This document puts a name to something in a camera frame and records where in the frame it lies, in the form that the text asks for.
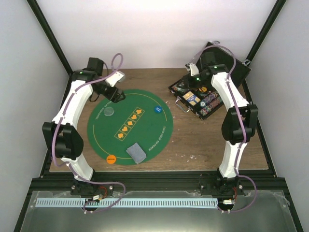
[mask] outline blue button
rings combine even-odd
[[[162,109],[161,106],[156,106],[154,111],[159,114],[159,113],[161,113],[163,111],[163,109]]]

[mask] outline black metal frame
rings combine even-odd
[[[71,84],[71,74],[72,69],[57,42],[51,28],[48,25],[46,18],[44,17],[40,6],[36,0],[27,0],[30,7],[32,8],[37,20],[39,21],[41,27],[43,28],[47,38],[52,44],[55,52],[57,53],[60,61],[62,62],[64,68],[66,69],[69,79],[65,90],[64,100],[70,89]],[[277,18],[280,10],[284,6],[286,0],[277,0],[270,15],[268,16],[261,32],[259,33],[253,47],[251,48],[247,60],[252,61],[255,54],[257,53],[259,47],[261,46],[264,38],[266,37],[268,31],[270,30],[272,24]],[[243,82],[243,88],[247,97],[247,100],[252,102],[250,92],[246,81]],[[302,232],[297,212],[295,210],[293,201],[290,196],[290,192],[287,188],[284,178],[279,178],[276,176],[276,171],[272,163],[268,147],[261,129],[259,121],[257,122],[257,133],[259,135],[262,148],[266,157],[268,164],[267,170],[250,170],[250,171],[240,171],[240,174],[245,174],[251,177],[258,189],[260,190],[282,190],[286,199],[290,202],[289,209],[292,214],[296,229],[298,232]],[[41,170],[40,178],[34,178],[31,182],[26,200],[24,202],[21,214],[19,216],[18,222],[16,224],[15,232],[21,230],[25,213],[28,208],[28,204],[33,191],[68,191],[71,190],[73,184],[73,174],[72,173],[51,173],[49,172],[51,165],[51,154],[49,152],[45,155],[44,164]],[[216,171],[185,171],[185,172],[132,172],[132,173],[96,173],[96,180],[98,181],[119,181],[126,185],[128,191],[137,190],[187,190],[194,191],[199,189],[202,195],[212,195],[213,197],[223,197],[222,195],[214,194],[213,191],[206,188],[201,188],[202,185],[206,185],[208,182],[212,181],[217,177]],[[243,185],[243,190],[252,190],[253,187],[251,183],[246,179],[241,179],[241,184]]]

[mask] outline orange button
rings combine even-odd
[[[106,161],[108,164],[113,164],[116,162],[116,156],[114,155],[109,155],[107,158],[106,158]]]

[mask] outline wood surface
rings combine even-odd
[[[222,162],[225,149],[225,140],[221,134],[221,125],[226,115],[225,107],[221,107],[205,120],[199,119],[192,112],[181,111],[175,105],[176,98],[169,92],[168,87],[183,77],[187,73],[186,69],[127,69],[121,71],[126,74],[126,80],[117,85],[120,89],[144,89],[167,102],[174,117],[173,134],[165,149],[146,163],[133,166],[108,164],[95,153],[87,138],[89,116],[96,105],[104,99],[100,96],[96,102],[86,103],[78,122],[78,132],[84,140],[83,154],[89,165],[97,172],[216,170]],[[239,91],[245,96],[242,87]],[[268,168],[257,133],[245,148],[239,168],[243,170]],[[50,171],[63,172],[68,169],[66,167],[56,168],[52,165]]]

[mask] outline yellow arc line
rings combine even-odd
[[[109,155],[111,155],[110,153],[108,153],[106,150],[104,150],[101,146],[100,146],[100,144],[98,144],[98,141],[97,141],[97,138],[96,138],[96,136],[95,136],[95,125],[93,125],[92,126],[92,131],[93,131],[93,137],[95,138],[95,141],[96,141],[96,143],[97,143],[97,145],[102,149],[102,151],[104,151],[105,153],[107,153],[107,154],[109,154]],[[131,160],[132,158],[122,158],[122,157],[117,157],[117,156],[115,156],[117,159],[124,159],[124,160]]]
[[[147,95],[140,94],[140,93],[126,93],[126,95],[131,95],[131,94],[137,94],[137,95],[145,96],[145,97],[147,97],[147,98],[150,98],[150,99],[154,100],[159,106],[161,106],[155,99],[153,99],[153,98],[151,98],[151,97],[149,97],[149,96],[147,96]],[[165,111],[164,111],[163,108],[162,108],[162,110],[163,110],[163,113],[164,113],[164,115],[165,115],[165,120],[168,121],[168,118],[166,117],[166,114],[165,114]]]

